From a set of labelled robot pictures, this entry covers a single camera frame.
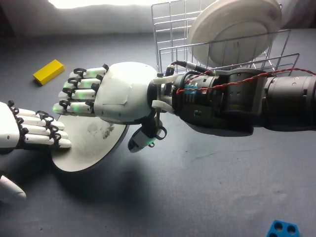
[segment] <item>wire dish rack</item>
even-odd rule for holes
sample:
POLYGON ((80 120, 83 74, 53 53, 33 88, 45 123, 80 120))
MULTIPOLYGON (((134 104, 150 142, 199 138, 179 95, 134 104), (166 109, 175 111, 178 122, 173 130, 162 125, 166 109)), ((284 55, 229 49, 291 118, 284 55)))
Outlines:
MULTIPOLYGON (((187 38, 190 27, 196 20, 198 15, 214 0, 174 0, 170 2, 157 3, 152 5, 152 20, 154 30, 154 41, 156 50, 156 60, 159 72, 164 73, 167 66, 175 61, 189 61, 200 66, 209 68, 210 70, 232 70, 238 67, 247 67, 271 72, 286 68, 294 68, 300 56, 299 53, 284 55, 284 51, 290 36, 290 30, 281 30, 275 33, 268 33, 271 40, 269 47, 262 52, 257 58, 247 63, 239 63, 229 66, 223 66, 225 61, 226 45, 241 39, 262 37, 261 35, 253 35, 248 37, 218 40, 204 42, 198 44, 188 44, 187 38), (207 60, 207 65, 197 61, 190 52, 194 52, 194 48, 200 45, 208 45, 208 49, 214 46, 224 47, 222 64, 220 67, 212 68, 207 60)), ((187 69, 176 67, 176 74, 185 73, 187 69)))

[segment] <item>white plate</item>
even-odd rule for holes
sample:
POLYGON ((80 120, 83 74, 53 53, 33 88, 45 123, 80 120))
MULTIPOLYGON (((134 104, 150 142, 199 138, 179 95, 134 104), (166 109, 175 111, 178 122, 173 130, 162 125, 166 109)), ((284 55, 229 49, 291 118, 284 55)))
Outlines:
POLYGON ((190 53, 202 64, 221 67, 245 63, 258 57, 280 29, 282 13, 275 0, 218 0, 194 21, 188 43, 204 43, 259 34, 246 39, 194 46, 190 53))
POLYGON ((63 116, 72 147, 68 151, 53 151, 54 164, 66 172, 90 168, 124 138, 127 126, 105 122, 99 117, 63 116))

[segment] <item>gray table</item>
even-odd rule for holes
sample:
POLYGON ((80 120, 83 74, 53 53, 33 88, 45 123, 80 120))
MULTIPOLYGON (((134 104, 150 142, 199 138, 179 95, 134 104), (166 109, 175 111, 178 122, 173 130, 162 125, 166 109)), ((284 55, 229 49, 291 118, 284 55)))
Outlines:
MULTIPOLYGON (((316 30, 292 32, 286 53, 301 53, 297 67, 316 70, 315 39, 316 30)), ((156 65, 152 35, 5 40, 0 50, 0 101, 31 110, 51 111, 73 68, 156 65), (53 59, 66 72, 36 86, 32 74, 53 59)), ((165 140, 131 154, 127 142, 137 129, 131 126, 93 172, 61 174, 42 152, 1 157, 0 168, 21 184, 28 201, 0 205, 0 236, 263 237, 275 219, 315 236, 315 132, 256 128, 253 136, 222 138, 161 117, 165 140)))

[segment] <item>metal wire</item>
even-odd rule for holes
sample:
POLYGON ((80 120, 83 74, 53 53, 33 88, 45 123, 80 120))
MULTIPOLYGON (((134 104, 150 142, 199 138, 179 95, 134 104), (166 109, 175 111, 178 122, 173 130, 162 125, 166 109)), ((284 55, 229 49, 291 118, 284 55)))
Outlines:
MULTIPOLYGON (((175 60, 190 61, 198 65, 209 68, 210 70, 231 70, 237 67, 248 67, 259 70, 278 70, 282 67, 295 67, 299 58, 299 54, 284 55, 284 51, 290 36, 290 30, 281 30, 275 33, 253 35, 249 37, 239 37, 234 39, 215 40, 211 42, 188 44, 187 38, 190 27, 196 20, 198 15, 205 9, 210 0, 194 0, 196 9, 188 7, 188 0, 174 0, 165 3, 158 3, 152 5, 152 22, 154 31, 154 42, 156 51, 157 67, 159 72, 164 73, 164 69, 171 62, 175 60), (273 47, 272 41, 269 47, 257 58, 248 63, 239 63, 241 50, 239 50, 237 61, 233 65, 223 66, 227 51, 227 43, 233 40, 254 38, 255 47, 253 56, 256 54, 258 37, 269 36, 275 34, 278 37, 278 48, 273 47), (221 66, 217 68, 209 67, 209 60, 207 59, 206 65, 201 64, 193 57, 195 47, 200 45, 208 45, 208 52, 213 47, 223 47, 223 57, 221 58, 221 66)), ((175 73, 185 73, 186 69, 176 67, 175 73)))

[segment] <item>yellow sponge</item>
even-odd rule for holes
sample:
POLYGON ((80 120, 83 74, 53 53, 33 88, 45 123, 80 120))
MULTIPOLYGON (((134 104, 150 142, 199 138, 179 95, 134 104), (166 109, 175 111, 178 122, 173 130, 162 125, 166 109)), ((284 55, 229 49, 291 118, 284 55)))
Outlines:
POLYGON ((33 76, 41 85, 45 85, 64 70, 64 65, 62 65, 55 59, 54 61, 50 62, 45 67, 34 73, 33 76))

